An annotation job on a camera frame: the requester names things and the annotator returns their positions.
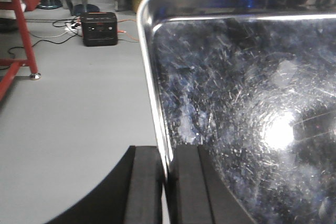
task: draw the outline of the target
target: metal leg foot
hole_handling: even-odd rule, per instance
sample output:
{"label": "metal leg foot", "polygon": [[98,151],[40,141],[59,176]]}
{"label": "metal leg foot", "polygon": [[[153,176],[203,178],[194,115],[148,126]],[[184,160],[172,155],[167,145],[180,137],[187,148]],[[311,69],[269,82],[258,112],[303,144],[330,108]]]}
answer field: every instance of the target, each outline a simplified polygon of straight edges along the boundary
{"label": "metal leg foot", "polygon": [[41,74],[40,73],[32,73],[29,76],[29,78],[30,78],[30,80],[36,81],[36,80],[39,80],[41,78]]}

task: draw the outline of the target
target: scratched metal surface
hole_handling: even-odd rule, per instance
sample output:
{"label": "scratched metal surface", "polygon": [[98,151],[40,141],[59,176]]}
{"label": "scratched metal surface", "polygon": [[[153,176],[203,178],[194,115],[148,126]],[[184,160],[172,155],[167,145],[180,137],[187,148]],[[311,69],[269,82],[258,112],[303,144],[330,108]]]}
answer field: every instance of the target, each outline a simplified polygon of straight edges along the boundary
{"label": "scratched metal surface", "polygon": [[152,41],[172,147],[204,144],[260,224],[334,224],[336,20],[167,21]]}

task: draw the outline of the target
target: black stand base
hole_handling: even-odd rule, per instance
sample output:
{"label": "black stand base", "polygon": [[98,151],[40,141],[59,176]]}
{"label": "black stand base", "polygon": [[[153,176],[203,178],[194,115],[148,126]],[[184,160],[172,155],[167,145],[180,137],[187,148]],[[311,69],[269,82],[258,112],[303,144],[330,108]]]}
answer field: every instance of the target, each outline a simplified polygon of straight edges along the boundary
{"label": "black stand base", "polygon": [[41,3],[37,6],[39,9],[57,9],[62,6],[61,0],[41,0]]}
{"label": "black stand base", "polygon": [[96,5],[87,4],[86,11],[85,11],[84,6],[80,4],[80,5],[75,5],[73,7],[73,11],[76,16],[80,16],[82,13],[98,13],[100,9]]}

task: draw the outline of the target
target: black cable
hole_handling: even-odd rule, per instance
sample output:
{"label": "black cable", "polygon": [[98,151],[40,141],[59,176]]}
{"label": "black cable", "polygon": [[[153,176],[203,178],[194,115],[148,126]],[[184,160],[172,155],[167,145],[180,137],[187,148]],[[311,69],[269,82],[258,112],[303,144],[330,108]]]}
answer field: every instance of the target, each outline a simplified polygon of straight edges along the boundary
{"label": "black cable", "polygon": [[118,39],[118,40],[126,41],[126,42],[129,42],[129,43],[139,43],[138,41],[129,41],[129,40],[125,40],[125,39]]}
{"label": "black cable", "polygon": [[[77,35],[77,34],[72,35],[71,37],[67,38],[66,40],[64,40],[64,41],[62,41],[62,42],[54,42],[54,41],[51,41],[51,40],[41,39],[41,40],[37,41],[36,43],[34,43],[34,44],[32,45],[32,47],[35,47],[38,43],[40,43],[40,42],[42,42],[42,41],[50,42],[50,43],[53,43],[53,44],[60,45],[60,44],[63,44],[63,43],[65,43],[65,42],[67,42],[69,39],[74,38],[76,35]],[[7,53],[10,54],[10,55],[12,55],[12,59],[15,59],[15,54],[12,53],[11,50],[16,49],[16,48],[24,48],[24,47],[12,47],[12,48],[9,48],[9,49],[7,50]]]}
{"label": "black cable", "polygon": [[61,25],[61,26],[57,26],[57,25],[55,25],[55,24],[58,23],[58,22],[61,22],[61,21],[63,21],[63,22],[64,22],[64,21],[68,21],[68,23],[73,24],[74,21],[75,21],[75,19],[78,18],[78,17],[79,17],[79,16],[75,16],[73,19],[71,19],[71,18],[59,19],[59,20],[56,20],[56,21],[52,22],[51,25],[54,26],[54,27],[66,27],[66,26],[67,26],[67,25],[66,25],[67,22],[65,22],[65,24],[64,24],[64,25]]}
{"label": "black cable", "polygon": [[[51,24],[52,24],[52,26],[54,26],[54,27],[67,27],[67,23],[69,23],[69,24],[74,24],[74,23],[75,23],[75,19],[78,18],[78,17],[79,17],[79,16],[75,16],[73,19],[70,19],[70,18],[67,18],[67,19],[59,19],[59,20],[54,21],[54,22],[51,23]],[[56,23],[61,22],[61,21],[71,21],[71,22],[64,22],[64,25],[62,25],[62,26],[56,26],[56,25],[55,25]],[[75,36],[80,36],[80,35],[78,34],[78,31],[77,31],[77,33],[75,33],[74,31],[72,31],[71,29],[70,29],[70,31],[71,31],[72,33],[74,33],[74,35],[72,35],[71,37],[67,38],[66,40],[64,40],[64,41],[62,41],[62,42],[54,42],[54,41],[51,41],[51,40],[41,39],[41,40],[37,41],[36,43],[34,43],[34,44],[32,45],[32,47],[35,47],[35,46],[36,46],[38,43],[40,43],[41,41],[50,42],[50,43],[53,43],[53,44],[60,45],[60,44],[63,44],[63,43],[65,43],[65,42],[67,42],[69,39],[74,38]],[[9,48],[9,49],[7,50],[7,53],[8,53],[9,55],[11,55],[11,58],[12,58],[12,59],[15,59],[15,54],[12,53],[11,50],[16,49],[16,48],[24,48],[24,47],[12,47],[12,48]],[[6,69],[8,69],[8,68],[10,68],[10,66],[5,67],[5,68],[0,68],[0,71],[1,71],[1,70],[6,70]]]}

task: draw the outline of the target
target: red table leg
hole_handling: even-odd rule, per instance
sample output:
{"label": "red table leg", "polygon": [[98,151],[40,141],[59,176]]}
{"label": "red table leg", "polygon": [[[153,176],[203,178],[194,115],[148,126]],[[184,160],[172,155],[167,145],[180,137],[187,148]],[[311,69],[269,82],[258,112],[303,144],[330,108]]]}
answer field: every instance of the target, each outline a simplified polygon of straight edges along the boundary
{"label": "red table leg", "polygon": [[0,100],[4,97],[7,89],[12,84],[14,77],[17,74],[20,66],[21,63],[19,61],[12,63],[6,75],[2,78],[0,85]]}
{"label": "red table leg", "polygon": [[29,36],[25,16],[22,12],[20,0],[12,0],[12,7],[16,15],[16,20],[18,23],[22,42],[23,42],[23,45],[26,51],[27,62],[28,62],[30,72],[31,72],[30,78],[32,80],[38,80],[40,79],[40,73],[38,72],[38,69],[37,69],[34,51],[31,46],[32,42],[30,41],[30,36]]}

